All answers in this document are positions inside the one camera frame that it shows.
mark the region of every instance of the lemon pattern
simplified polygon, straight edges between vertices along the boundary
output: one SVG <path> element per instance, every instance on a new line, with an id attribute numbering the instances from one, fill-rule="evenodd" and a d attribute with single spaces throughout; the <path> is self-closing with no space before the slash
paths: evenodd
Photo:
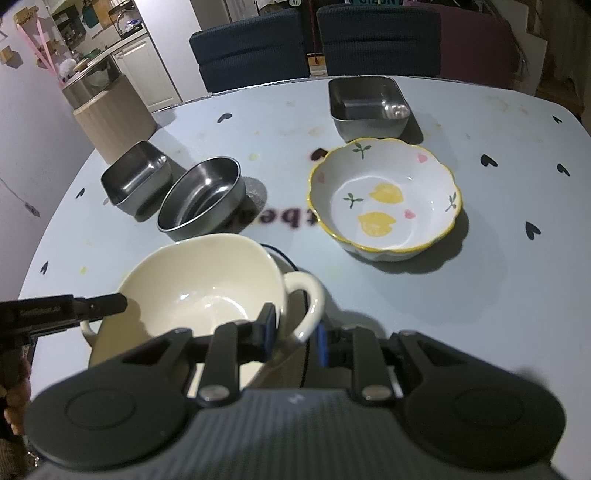
<path id="1" fill-rule="evenodd" d="M 396 185 L 387 182 L 378 183 L 369 196 L 381 203 L 402 203 L 404 201 L 402 191 Z"/>
<path id="2" fill-rule="evenodd" d="M 361 224 L 361 229 L 369 236 L 384 236 L 392 231 L 391 225 L 396 223 L 396 219 L 383 212 L 369 212 L 357 217 Z"/>

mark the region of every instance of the cream ceramic bowl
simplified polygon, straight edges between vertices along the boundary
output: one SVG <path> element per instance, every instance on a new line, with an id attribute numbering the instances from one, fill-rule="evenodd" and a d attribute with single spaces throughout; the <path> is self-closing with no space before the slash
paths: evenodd
<path id="1" fill-rule="evenodd" d="M 307 293 L 309 309 L 293 331 L 286 331 L 287 297 L 296 290 Z M 80 323 L 92 347 L 89 367 L 178 327 L 202 336 L 226 322 L 256 320 L 265 302 L 273 302 L 278 312 L 273 356 L 278 365 L 306 342 L 324 312 L 324 290 L 315 277 L 282 274 L 262 246 L 231 233 L 192 238 L 155 251 L 134 268 L 119 292 L 128 299 L 125 312 L 105 318 L 98 333 L 88 322 Z M 202 368 L 197 366 L 189 395 L 195 395 Z M 241 366 L 241 387 L 261 369 L 257 362 Z"/>
<path id="2" fill-rule="evenodd" d="M 360 138 L 315 166 L 308 204 L 345 250 L 371 261 L 402 261 L 451 231 L 462 194 L 428 150 Z"/>

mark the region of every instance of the human hand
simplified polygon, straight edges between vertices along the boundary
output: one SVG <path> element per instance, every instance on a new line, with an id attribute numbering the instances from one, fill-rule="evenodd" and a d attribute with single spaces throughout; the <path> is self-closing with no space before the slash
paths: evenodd
<path id="1" fill-rule="evenodd" d="M 6 396 L 8 408 L 4 410 L 4 418 L 12 427 L 15 435 L 25 435 L 22 424 L 24 410 L 31 399 L 31 365 L 23 358 L 19 366 L 19 378 L 21 381 L 8 391 L 0 385 L 0 398 Z"/>

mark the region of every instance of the dining table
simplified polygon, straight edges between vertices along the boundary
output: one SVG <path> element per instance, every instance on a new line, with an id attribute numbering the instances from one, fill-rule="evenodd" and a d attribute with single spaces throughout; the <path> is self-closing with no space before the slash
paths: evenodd
<path id="1" fill-rule="evenodd" d="M 335 322 L 380 337 L 417 330 L 548 388 L 566 412 L 553 465 L 589 480 L 591 137 L 563 107 L 513 90 L 393 78 L 412 112 L 400 138 L 447 166 L 463 198 L 454 229 L 403 262 L 346 252 L 308 207 L 312 168 L 345 144 L 330 113 L 329 78 L 159 111 L 150 142 L 180 171 L 236 159 L 252 202 L 225 229 L 277 247 L 315 275 Z M 173 243 L 158 230 L 157 212 L 134 218 L 111 204 L 100 181 L 107 168 L 95 150 L 78 172 L 21 298 L 112 293 L 143 258 Z M 89 355 L 78 328 L 38 338 L 33 397 L 87 368 Z"/>

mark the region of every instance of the bowl handle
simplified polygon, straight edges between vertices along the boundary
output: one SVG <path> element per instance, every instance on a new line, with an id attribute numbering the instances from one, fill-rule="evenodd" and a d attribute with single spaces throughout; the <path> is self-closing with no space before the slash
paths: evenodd
<path id="1" fill-rule="evenodd" d="M 96 343 L 96 333 L 90 328 L 90 322 L 88 320 L 80 322 L 80 330 L 82 330 L 82 336 L 86 340 L 86 343 L 90 345 L 90 348 L 93 348 Z"/>
<path id="2" fill-rule="evenodd" d="M 310 305 L 306 315 L 286 338 L 279 339 L 279 350 L 291 355 L 300 345 L 306 343 L 324 315 L 324 288 L 312 275 L 304 272 L 289 272 L 283 275 L 285 290 L 289 295 L 297 290 L 307 293 Z"/>

